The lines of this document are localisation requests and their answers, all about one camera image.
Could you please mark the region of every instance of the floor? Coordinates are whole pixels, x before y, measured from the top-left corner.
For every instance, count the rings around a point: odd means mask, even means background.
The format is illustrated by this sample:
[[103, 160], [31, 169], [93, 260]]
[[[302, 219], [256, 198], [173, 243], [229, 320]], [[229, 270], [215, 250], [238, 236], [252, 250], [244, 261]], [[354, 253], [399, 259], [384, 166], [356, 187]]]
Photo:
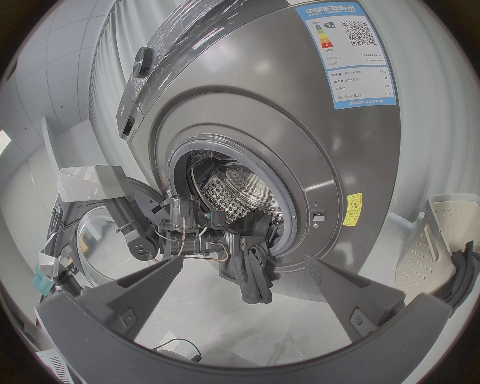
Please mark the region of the floor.
[[[395, 286], [395, 268], [414, 224], [389, 214], [360, 274]], [[202, 364], [235, 367], [294, 363], [333, 352], [350, 339], [327, 303], [273, 294], [271, 304], [249, 305], [240, 288], [203, 260], [187, 260], [136, 342], [154, 348], [172, 338], [193, 342]], [[165, 350], [196, 355], [185, 342]]]

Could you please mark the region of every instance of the laundry basket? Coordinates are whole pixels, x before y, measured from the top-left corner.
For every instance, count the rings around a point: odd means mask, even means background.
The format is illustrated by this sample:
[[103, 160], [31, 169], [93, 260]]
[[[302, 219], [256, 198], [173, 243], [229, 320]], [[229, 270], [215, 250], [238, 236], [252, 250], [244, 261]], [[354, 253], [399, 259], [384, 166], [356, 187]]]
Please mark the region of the laundry basket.
[[480, 197], [474, 194], [432, 196], [426, 215], [396, 268], [396, 287], [405, 292], [405, 304], [420, 293], [434, 293], [455, 274], [452, 252], [474, 241], [480, 251]]

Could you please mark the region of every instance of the dark gray fabric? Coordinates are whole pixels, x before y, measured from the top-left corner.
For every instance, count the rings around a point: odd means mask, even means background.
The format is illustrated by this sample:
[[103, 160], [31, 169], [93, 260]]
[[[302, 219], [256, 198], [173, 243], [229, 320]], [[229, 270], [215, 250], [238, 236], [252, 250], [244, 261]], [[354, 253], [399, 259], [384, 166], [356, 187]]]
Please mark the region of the dark gray fabric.
[[[241, 236], [265, 236], [267, 239], [271, 234], [270, 227], [270, 216], [258, 209], [229, 225], [230, 229]], [[264, 241], [220, 264], [220, 277], [240, 285], [242, 299], [247, 304], [272, 302], [270, 288], [273, 284], [265, 271], [268, 253], [268, 246]]]
[[479, 260], [479, 254], [473, 251], [472, 241], [466, 244], [464, 252], [457, 251], [452, 255], [456, 274], [435, 293], [436, 297], [452, 306], [452, 315], [468, 297], [477, 281], [480, 272]]

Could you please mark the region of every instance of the wire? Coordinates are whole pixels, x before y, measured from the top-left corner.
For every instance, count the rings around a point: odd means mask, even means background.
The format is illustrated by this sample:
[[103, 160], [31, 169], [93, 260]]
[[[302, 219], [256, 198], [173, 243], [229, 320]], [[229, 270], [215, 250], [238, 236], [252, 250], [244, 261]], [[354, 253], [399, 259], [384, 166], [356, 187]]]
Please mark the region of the wire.
[[183, 231], [182, 231], [182, 236], [181, 236], [181, 239], [182, 239], [182, 244], [181, 244], [181, 247], [180, 247], [180, 250], [179, 250], [179, 254], [177, 256], [181, 256], [181, 253], [183, 251], [183, 247], [185, 246], [185, 218], [183, 218]]
[[214, 259], [212, 257], [195, 257], [195, 256], [184, 256], [183, 259], [195, 259], [195, 260], [209, 260], [209, 261], [218, 261], [219, 263], [223, 262], [223, 261], [227, 261], [228, 260], [228, 257], [230, 256], [230, 254], [228, 253], [228, 250], [227, 248], [225, 247], [225, 245], [221, 244], [221, 243], [218, 243], [218, 244], [215, 244], [215, 243], [212, 243], [212, 245], [220, 245], [223, 250], [225, 251], [225, 254], [227, 255], [224, 259]]
[[172, 341], [177, 341], [177, 340], [178, 340], [178, 341], [186, 341], [187, 343], [192, 344], [192, 345], [195, 347], [195, 349], [197, 350], [198, 356], [202, 357], [202, 353], [200, 352], [200, 350], [197, 348], [197, 346], [196, 346], [194, 343], [192, 343], [190, 340], [180, 339], [180, 338], [171, 339], [170, 341], [167, 341], [165, 344], [159, 345], [158, 347], [152, 348], [151, 350], [152, 350], [152, 351], [153, 351], [153, 350], [156, 351], [157, 349], [162, 348], [162, 347], [164, 347], [164, 346], [167, 345], [167, 344], [170, 344]]
[[171, 242], [173, 242], [173, 243], [183, 243], [183, 242], [188, 243], [188, 242], [190, 242], [190, 241], [195, 241], [195, 240], [197, 240], [200, 236], [202, 236], [205, 232], [207, 232], [208, 227], [206, 226], [206, 224], [203, 226], [203, 228], [204, 228], [203, 231], [200, 232], [200, 234], [199, 234], [198, 236], [195, 236], [195, 237], [193, 237], [193, 238], [191, 238], [191, 239], [185, 239], [185, 241], [182, 241], [182, 240], [169, 239], [168, 237], [165, 237], [165, 236], [160, 235], [160, 234], [158, 233], [158, 229], [155, 229], [155, 225], [153, 225], [153, 230], [155, 231], [155, 233], [156, 233], [159, 237], [161, 237], [162, 239], [165, 239], [165, 240], [167, 240], [167, 241], [171, 241]]

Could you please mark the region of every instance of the washing machine door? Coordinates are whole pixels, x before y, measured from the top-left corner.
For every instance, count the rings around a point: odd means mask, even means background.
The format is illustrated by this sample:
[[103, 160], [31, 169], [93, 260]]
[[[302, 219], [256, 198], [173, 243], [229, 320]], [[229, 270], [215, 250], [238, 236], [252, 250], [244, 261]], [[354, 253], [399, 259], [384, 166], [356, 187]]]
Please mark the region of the washing machine door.
[[[159, 225], [168, 216], [162, 206], [164, 198], [140, 181], [129, 179], [129, 182], [145, 217]], [[140, 261], [132, 256], [124, 235], [102, 201], [65, 203], [58, 196], [52, 212], [47, 243], [40, 255], [40, 270], [48, 276], [53, 272], [52, 258], [63, 264], [67, 258], [67, 263], [73, 263], [80, 272], [77, 276], [80, 284], [90, 287], [154, 264], [154, 261]]]

